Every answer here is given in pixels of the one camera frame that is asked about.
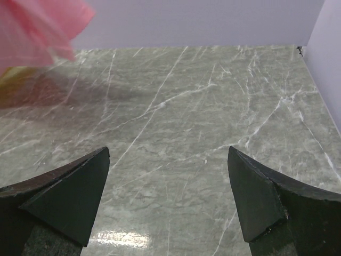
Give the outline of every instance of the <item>gray marble tabletop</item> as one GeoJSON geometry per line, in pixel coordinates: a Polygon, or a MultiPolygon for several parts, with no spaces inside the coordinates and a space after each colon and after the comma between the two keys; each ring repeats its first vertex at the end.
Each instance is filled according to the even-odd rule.
{"type": "Polygon", "coordinates": [[[341,139],[293,46],[91,50],[0,103],[0,187],[108,146],[83,256],[250,255],[230,145],[341,192],[341,139]]]}

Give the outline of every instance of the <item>pink fabric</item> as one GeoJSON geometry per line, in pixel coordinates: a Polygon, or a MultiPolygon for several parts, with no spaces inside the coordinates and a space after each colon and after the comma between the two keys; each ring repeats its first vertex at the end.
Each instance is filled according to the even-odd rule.
{"type": "Polygon", "coordinates": [[[0,67],[48,66],[74,59],[70,40],[94,12],[81,0],[1,0],[0,67]]]}

